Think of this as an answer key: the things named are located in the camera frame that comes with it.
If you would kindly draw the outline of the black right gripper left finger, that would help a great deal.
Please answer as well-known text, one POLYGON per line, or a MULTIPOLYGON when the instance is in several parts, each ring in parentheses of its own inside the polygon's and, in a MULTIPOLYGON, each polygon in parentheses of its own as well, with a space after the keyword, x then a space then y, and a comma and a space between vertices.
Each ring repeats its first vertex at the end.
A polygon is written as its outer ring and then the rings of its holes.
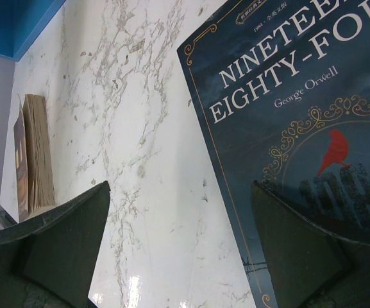
POLYGON ((94 307, 88 293, 109 206, 104 181, 0 230, 0 307, 94 307))

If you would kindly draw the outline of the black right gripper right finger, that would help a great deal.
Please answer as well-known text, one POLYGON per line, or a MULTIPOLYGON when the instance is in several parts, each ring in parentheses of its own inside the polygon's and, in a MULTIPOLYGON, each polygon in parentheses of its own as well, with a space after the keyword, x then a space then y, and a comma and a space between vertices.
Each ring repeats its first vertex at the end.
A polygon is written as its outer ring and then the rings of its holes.
POLYGON ((370 231, 258 182, 251 206, 278 307, 370 307, 370 231))

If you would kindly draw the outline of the Nineteen Eighty-Four dark book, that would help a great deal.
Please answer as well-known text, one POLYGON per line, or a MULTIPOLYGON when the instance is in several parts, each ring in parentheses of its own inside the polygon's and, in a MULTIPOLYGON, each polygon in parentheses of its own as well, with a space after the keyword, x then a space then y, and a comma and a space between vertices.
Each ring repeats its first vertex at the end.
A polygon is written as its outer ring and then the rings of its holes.
POLYGON ((251 186, 370 231, 370 1, 227 1, 177 50, 255 307, 251 186))

